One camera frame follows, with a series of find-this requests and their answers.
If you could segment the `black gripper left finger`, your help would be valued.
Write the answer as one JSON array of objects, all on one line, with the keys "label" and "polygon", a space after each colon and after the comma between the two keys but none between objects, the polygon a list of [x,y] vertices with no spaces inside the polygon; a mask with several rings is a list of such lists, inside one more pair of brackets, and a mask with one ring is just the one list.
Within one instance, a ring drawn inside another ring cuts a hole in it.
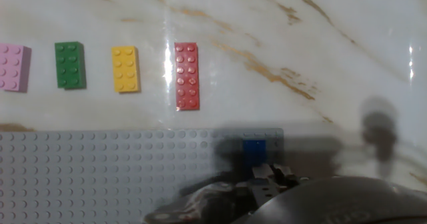
[{"label": "black gripper left finger", "polygon": [[239,191],[253,197],[257,206],[262,206],[280,194],[278,185],[274,182],[272,168],[263,163],[252,168],[253,178],[236,185]]}]

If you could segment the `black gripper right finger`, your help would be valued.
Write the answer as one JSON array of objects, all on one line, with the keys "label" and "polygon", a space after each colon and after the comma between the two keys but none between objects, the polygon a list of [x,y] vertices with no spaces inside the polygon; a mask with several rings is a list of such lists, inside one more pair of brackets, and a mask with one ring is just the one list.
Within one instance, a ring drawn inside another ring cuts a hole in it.
[{"label": "black gripper right finger", "polygon": [[280,186],[295,187],[300,184],[299,179],[292,173],[289,167],[274,164],[273,169],[276,183]]}]

